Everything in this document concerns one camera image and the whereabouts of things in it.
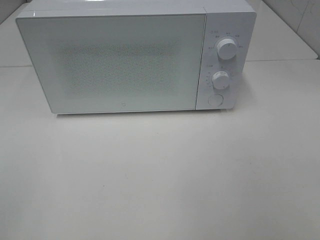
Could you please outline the round white door button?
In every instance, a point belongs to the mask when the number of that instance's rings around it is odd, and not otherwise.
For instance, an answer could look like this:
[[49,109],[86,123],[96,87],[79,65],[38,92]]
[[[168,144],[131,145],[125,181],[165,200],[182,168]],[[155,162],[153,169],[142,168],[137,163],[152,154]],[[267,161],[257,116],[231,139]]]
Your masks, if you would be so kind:
[[224,97],[220,94],[212,94],[208,98],[208,104],[211,106],[212,109],[219,109],[220,106],[223,104]]

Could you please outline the white timer knob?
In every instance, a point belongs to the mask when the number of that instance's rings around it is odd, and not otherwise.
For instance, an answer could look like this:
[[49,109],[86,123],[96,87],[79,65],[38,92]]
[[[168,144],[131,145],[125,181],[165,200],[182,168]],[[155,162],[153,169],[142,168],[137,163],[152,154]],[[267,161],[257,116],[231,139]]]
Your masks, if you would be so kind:
[[224,90],[229,87],[231,77],[226,71],[217,71],[212,75],[211,81],[215,89]]

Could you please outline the white microwave door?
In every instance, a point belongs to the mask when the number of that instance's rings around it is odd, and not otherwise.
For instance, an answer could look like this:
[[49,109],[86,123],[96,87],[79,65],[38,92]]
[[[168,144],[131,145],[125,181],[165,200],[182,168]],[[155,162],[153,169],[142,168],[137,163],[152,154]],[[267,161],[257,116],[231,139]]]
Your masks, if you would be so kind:
[[18,18],[55,114],[193,110],[203,14]]

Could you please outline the upper white power knob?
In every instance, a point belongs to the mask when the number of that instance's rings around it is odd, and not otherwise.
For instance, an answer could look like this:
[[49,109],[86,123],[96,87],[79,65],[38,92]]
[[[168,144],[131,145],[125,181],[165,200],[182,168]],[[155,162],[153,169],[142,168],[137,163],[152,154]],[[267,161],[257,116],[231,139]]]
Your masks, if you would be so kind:
[[217,55],[222,60],[232,59],[236,56],[237,51],[237,41],[231,36],[226,36],[216,43]]

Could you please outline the white microwave oven body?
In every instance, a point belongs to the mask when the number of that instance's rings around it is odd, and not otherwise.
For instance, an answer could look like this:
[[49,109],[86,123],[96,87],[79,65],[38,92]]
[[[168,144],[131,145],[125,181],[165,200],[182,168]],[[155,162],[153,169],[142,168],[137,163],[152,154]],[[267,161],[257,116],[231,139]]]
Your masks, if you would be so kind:
[[[248,48],[257,14],[244,0],[33,0],[18,18],[84,18],[161,15],[205,15],[196,105],[191,110],[231,109],[237,99]],[[237,42],[237,54],[229,60],[219,58],[216,44],[225,37]],[[226,71],[230,84],[215,89],[212,75]],[[223,96],[218,109],[212,109],[208,98]]]

